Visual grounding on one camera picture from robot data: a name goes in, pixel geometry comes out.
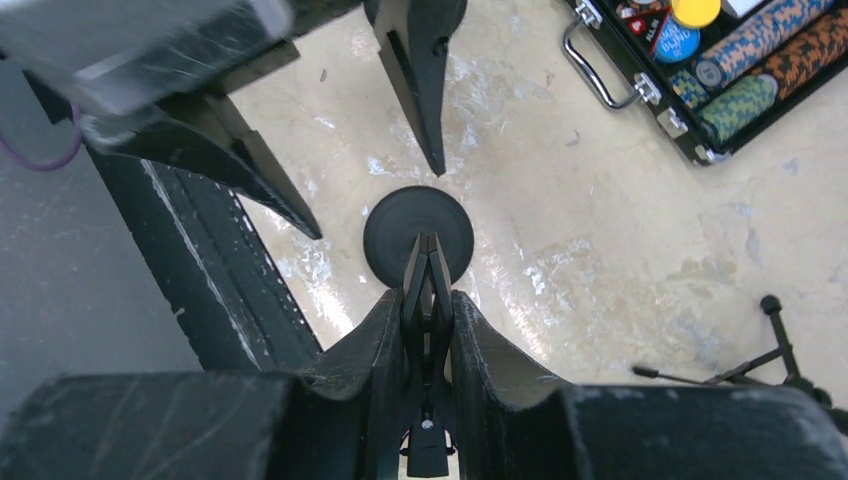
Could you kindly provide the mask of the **black clip microphone stand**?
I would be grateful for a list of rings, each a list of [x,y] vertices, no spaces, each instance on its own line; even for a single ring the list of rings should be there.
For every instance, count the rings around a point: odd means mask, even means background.
[[[454,328],[452,286],[474,252],[471,220],[448,193],[427,186],[395,190],[366,220],[368,266],[400,291],[399,330],[407,366],[401,453],[410,478],[448,475],[454,419],[444,374]]]

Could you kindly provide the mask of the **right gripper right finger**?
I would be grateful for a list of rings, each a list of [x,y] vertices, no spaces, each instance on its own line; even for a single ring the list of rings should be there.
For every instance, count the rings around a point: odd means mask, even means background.
[[[568,382],[452,299],[463,479],[843,479],[845,414],[800,385]]]

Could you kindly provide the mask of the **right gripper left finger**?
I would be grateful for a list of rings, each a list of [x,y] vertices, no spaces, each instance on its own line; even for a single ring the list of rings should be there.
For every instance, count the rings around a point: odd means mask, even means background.
[[[55,378],[1,437],[5,479],[393,479],[401,294],[297,371]]]

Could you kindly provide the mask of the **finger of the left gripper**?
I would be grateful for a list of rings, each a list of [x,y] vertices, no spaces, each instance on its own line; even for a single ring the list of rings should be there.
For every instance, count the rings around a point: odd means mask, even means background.
[[[126,115],[82,115],[88,144],[199,174],[323,237],[317,219],[262,135],[226,95],[181,94]]]
[[[372,0],[364,12],[379,58],[432,172],[446,172],[442,107],[449,42],[466,0]]]

